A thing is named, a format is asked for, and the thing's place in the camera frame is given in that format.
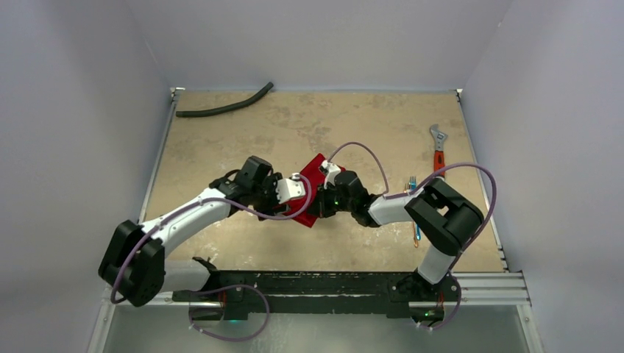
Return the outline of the red cloth napkin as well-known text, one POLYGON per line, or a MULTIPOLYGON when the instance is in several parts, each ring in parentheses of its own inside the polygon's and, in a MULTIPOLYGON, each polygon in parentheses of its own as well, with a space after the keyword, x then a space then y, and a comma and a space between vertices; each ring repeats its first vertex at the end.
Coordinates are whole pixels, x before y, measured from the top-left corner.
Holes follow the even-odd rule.
MULTIPOLYGON (((301 199, 285 203, 285 205, 290 207, 290 210, 283 213, 282 216, 288 216, 291 220, 296 221, 297 223, 308 228, 311 228, 316 223, 319 218, 308 215, 306 213, 306 209, 315 198, 317 188, 320 185, 323 186, 325 176, 319 170, 319 166, 324 160, 328 159, 326 156, 319 153, 307 165, 305 165, 300 172, 295 173, 302 177, 307 193, 306 196, 301 199)), ((343 171, 346 170, 345 167, 341 165, 339 166, 343 169, 343 171)))

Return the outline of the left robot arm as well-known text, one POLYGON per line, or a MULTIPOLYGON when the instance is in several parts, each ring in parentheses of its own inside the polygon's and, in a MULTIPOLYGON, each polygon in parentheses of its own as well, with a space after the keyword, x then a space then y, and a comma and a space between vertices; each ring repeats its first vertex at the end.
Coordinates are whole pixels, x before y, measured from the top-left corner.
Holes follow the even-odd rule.
POLYGON ((99 265, 98 275, 111 287, 113 304, 140 307, 162 292, 189 291, 202 301, 219 293, 216 268, 202 258, 174 263, 169 255, 211 224, 239 211, 260 219, 278 220, 295 196, 304 196, 305 182, 284 177, 265 160, 251 156, 244 165, 208 184, 183 205, 152 220, 121 222, 99 265))

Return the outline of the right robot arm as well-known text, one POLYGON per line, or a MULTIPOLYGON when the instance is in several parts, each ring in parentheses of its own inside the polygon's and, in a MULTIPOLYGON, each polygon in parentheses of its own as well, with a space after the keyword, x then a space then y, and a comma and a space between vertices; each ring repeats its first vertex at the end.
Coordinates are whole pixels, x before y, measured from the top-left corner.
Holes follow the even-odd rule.
POLYGON ((415 294, 431 299, 453 262, 485 221, 483 213, 440 178, 433 178, 416 193, 396 198, 370 193, 354 171, 342 171, 334 182, 319 186, 308 215, 329 218, 346 212, 363 227, 415 223, 430 242, 413 280, 415 294))

